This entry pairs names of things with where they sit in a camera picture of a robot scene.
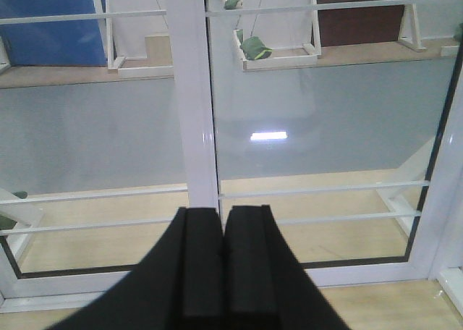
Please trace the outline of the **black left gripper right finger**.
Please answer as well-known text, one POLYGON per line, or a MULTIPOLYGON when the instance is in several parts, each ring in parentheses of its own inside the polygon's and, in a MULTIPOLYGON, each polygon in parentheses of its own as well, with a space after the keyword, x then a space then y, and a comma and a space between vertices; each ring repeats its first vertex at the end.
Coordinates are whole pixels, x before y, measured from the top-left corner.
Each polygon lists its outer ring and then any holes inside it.
POLYGON ((229 329, 347 329, 264 206, 235 206, 226 222, 229 329))

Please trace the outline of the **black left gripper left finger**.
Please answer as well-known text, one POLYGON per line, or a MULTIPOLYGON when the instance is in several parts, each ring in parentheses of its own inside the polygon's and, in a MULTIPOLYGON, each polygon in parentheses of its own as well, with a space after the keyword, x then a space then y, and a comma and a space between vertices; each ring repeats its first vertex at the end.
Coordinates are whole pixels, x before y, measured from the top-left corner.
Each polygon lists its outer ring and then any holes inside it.
POLYGON ((221 221, 214 208, 179 208, 123 279, 52 329, 220 329, 221 221))

